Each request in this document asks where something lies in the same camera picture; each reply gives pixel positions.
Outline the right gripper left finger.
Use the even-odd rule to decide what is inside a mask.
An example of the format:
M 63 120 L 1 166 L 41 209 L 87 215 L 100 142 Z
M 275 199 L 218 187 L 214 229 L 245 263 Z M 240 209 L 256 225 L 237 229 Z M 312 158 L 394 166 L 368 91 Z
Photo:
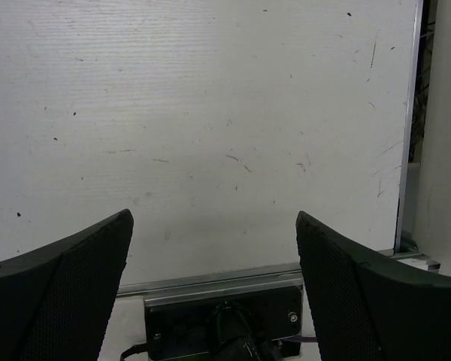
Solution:
M 126 267 L 124 209 L 0 262 L 0 360 L 96 360 Z

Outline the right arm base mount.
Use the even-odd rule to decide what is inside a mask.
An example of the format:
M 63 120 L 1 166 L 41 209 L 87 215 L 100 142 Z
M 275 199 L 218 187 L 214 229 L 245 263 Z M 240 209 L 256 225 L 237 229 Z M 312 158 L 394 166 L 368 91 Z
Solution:
M 303 290 L 284 286 L 245 293 L 146 301 L 146 341 L 120 354 L 151 360 L 284 360 L 298 356 Z

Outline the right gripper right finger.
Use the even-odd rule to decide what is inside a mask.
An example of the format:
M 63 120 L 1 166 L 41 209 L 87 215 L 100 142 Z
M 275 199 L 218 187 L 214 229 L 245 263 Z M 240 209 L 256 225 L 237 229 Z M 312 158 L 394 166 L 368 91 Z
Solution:
M 304 211 L 296 241 L 323 360 L 451 360 L 451 277 L 405 265 Z

